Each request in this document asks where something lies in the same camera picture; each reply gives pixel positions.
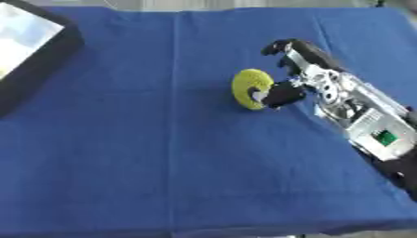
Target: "robotic hand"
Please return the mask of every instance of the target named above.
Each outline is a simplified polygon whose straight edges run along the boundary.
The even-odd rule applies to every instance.
[[[290,79],[249,87],[246,93],[253,103],[279,109],[304,99],[305,90],[314,92],[315,114],[334,125],[383,175],[417,201],[417,113],[362,82],[308,42],[278,40],[262,53],[283,53],[278,66],[289,67]],[[234,89],[244,76],[273,82],[267,75],[253,74],[254,70],[238,74]],[[242,94],[236,91],[242,103]]]

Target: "table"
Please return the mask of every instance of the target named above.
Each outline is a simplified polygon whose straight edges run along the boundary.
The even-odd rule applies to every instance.
[[[313,115],[248,112],[260,50],[312,41],[417,105],[417,34],[390,8],[139,13],[53,7],[86,47],[0,121],[0,233],[235,237],[417,227],[417,204]]]

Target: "white surface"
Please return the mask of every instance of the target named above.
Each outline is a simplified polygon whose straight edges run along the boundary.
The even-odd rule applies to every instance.
[[[62,29],[52,21],[0,3],[0,80]]]

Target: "wire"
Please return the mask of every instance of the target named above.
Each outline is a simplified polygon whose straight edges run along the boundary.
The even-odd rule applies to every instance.
[[[112,4],[111,2],[109,2],[109,0],[102,0],[106,6],[108,6],[109,8],[113,9],[113,10],[119,10],[119,8],[117,7],[116,4]]]

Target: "floor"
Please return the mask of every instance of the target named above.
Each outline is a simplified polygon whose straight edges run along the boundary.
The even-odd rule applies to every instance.
[[[26,0],[41,6],[103,6],[117,10],[179,11],[217,10],[231,7],[369,7],[376,0]],[[387,5],[398,7],[417,28],[417,16],[404,7],[405,1],[387,0]],[[327,235],[307,235],[326,238]],[[412,238],[417,231],[365,231],[338,236],[339,238]]]

